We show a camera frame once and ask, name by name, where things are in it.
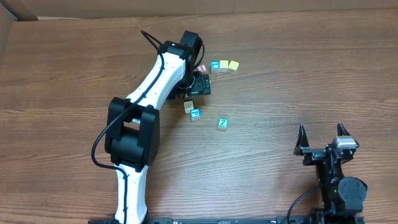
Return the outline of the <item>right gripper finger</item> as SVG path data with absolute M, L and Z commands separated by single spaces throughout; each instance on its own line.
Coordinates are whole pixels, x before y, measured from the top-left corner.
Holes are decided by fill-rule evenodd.
M 346 130 L 342 122 L 337 124 L 337 134 L 338 136 L 349 136 L 350 133 Z
M 310 150 L 307 135 L 305 132 L 305 126 L 303 124 L 299 127 L 298 139 L 294 149 L 294 155 L 304 156 Z

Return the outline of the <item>white natural wood block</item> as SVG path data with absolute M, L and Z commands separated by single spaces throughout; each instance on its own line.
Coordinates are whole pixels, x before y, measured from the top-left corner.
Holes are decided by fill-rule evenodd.
M 185 101 L 183 105 L 186 114 L 190 114 L 191 110 L 194 109 L 193 101 Z

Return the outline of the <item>blue letter P block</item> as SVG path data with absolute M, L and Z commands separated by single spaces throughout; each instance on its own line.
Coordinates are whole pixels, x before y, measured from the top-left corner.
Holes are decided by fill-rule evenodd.
M 190 110 L 190 118 L 192 121 L 201 119 L 201 111 L 199 108 L 194 108 Z

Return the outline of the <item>green letter Z block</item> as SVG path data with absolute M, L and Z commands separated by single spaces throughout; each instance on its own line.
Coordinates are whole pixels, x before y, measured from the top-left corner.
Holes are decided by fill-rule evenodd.
M 227 118 L 220 118 L 218 120 L 217 128 L 223 131 L 226 131 L 229 125 L 229 119 Z

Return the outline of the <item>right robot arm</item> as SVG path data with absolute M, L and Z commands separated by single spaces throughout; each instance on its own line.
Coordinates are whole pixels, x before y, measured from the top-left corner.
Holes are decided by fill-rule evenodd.
M 346 177 L 342 165 L 353 160 L 359 143 L 352 138 L 342 123 L 337 125 L 337 136 L 323 149 L 309 146 L 305 127 L 299 127 L 294 155 L 303 156 L 303 165 L 315 166 L 323 208 L 315 212 L 319 223 L 356 223 L 363 211 L 368 186 L 360 179 Z

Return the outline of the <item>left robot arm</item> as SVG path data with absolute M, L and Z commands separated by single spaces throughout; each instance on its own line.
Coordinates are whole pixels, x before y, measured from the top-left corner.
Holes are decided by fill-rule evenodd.
M 98 136 L 118 178 L 118 207 L 107 223 L 144 223 L 147 170 L 160 146 L 160 109 L 176 96 L 209 95 L 211 81 L 197 70 L 205 46 L 197 33 L 185 31 L 179 42 L 161 43 L 145 31 L 157 60 L 139 87 L 108 107 L 107 125 Z

